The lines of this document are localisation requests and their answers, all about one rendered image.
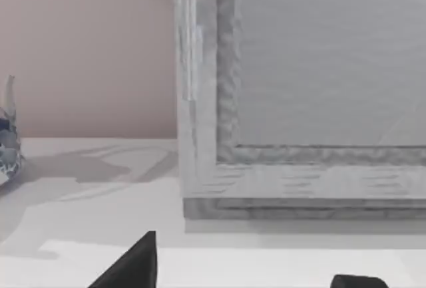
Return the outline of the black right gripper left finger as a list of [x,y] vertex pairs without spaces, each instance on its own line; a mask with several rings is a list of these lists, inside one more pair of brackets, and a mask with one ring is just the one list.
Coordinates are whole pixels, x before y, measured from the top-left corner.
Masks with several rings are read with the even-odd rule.
[[146,232],[87,288],[156,288],[156,232]]

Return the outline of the grey framed blackboard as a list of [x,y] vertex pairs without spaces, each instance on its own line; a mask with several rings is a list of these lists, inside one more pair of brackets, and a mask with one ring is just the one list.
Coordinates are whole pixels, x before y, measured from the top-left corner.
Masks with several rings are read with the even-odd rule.
[[426,0],[174,0],[188,220],[426,220]]

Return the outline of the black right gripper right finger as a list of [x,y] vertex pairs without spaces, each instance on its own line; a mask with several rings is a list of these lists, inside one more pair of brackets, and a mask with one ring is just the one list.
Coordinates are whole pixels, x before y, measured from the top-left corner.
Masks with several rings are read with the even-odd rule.
[[389,288],[389,286],[378,277],[338,274],[331,280],[329,288]]

